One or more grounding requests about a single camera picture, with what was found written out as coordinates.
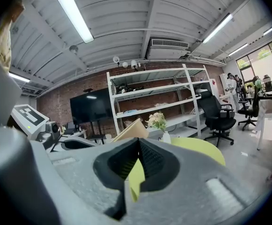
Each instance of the white flower bouquet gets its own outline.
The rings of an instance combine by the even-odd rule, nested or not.
[[[149,120],[146,122],[148,123],[149,127],[158,128],[165,133],[166,120],[163,113],[155,112],[154,114],[149,115]]]

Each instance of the brick wall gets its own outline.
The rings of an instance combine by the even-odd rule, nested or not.
[[[188,68],[202,68],[203,65],[197,63],[186,63]],[[158,62],[158,63],[149,63],[146,65],[147,70],[151,69],[160,69],[160,68],[179,68],[181,67],[181,63],[173,63],[173,62]],[[219,78],[219,75],[223,73],[222,68],[206,65],[207,72],[210,78],[214,78],[217,81],[217,86],[219,90],[219,94],[224,94],[223,87]],[[69,82],[63,86],[60,86],[53,91],[48,92],[43,95],[39,99],[37,99],[37,109],[39,112],[43,113],[45,116],[51,118],[52,121],[56,121],[59,125],[66,124],[67,122],[72,121],[71,109],[69,99],[74,98],[76,96],[84,94],[83,90],[92,88],[93,90],[100,90],[107,88],[107,72],[110,72],[110,75],[118,75],[119,70],[125,72],[124,68],[114,68],[110,70],[106,70],[100,73],[96,73],[90,76],[86,76],[80,78],[79,80]],[[206,73],[201,72],[195,77],[193,77],[193,81],[199,81],[200,78],[204,80],[207,79]],[[180,82],[187,82],[186,78],[179,79]],[[174,84],[173,79],[168,80],[160,80],[147,82],[143,84],[137,84],[137,86],[144,86],[144,88],[156,87],[156,86],[165,86]],[[182,90],[183,99],[191,96],[191,92],[189,90]],[[156,94],[149,97],[141,97],[136,99],[131,99],[127,101],[122,101],[119,103],[120,110],[122,112],[131,110],[131,109],[146,109],[154,106],[156,103],[173,103],[178,101],[177,92],[168,92],[162,94]],[[185,103],[185,110],[190,111],[193,109],[193,103]],[[181,114],[181,106],[177,105],[174,107],[169,107],[166,109],[162,109],[165,117],[172,117],[178,114]],[[147,120],[149,113],[140,114],[143,120]],[[138,115],[124,118],[125,120],[134,121],[137,119]],[[90,124],[85,123],[82,125],[85,129],[87,129],[87,134],[89,135],[91,132]],[[102,133],[111,134],[112,137],[116,135],[115,125],[113,119],[103,120],[101,121]]]

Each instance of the chair base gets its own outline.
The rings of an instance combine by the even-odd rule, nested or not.
[[[220,138],[225,138],[225,139],[231,141],[230,145],[234,145],[234,140],[232,138],[228,137],[227,133],[225,133],[224,131],[219,131],[218,133],[217,132],[212,132],[212,134],[213,134],[212,136],[206,137],[204,140],[206,141],[208,139],[218,138],[217,145],[216,145],[216,147],[218,147]]]
[[[256,122],[257,120],[252,120],[251,118],[252,117],[249,116],[247,120],[238,122],[238,126],[240,125],[240,123],[245,123],[245,125],[242,128],[242,131],[244,131],[244,128],[246,126],[248,126],[249,124],[252,124],[253,126],[256,126],[256,124],[254,122]]]

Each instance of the ceiling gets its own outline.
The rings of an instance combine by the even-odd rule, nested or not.
[[[272,17],[261,0],[77,0],[94,41],[83,43],[57,0],[23,0],[25,11],[11,27],[10,72],[31,79],[19,83],[37,97],[70,79],[145,58],[150,38],[189,43],[189,51],[222,61],[245,43],[263,41]],[[226,16],[233,19],[202,44]],[[69,46],[77,45],[75,55]]]

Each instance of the black tv screen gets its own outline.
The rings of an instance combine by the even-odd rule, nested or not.
[[[75,124],[112,118],[109,89],[101,89],[70,99]]]

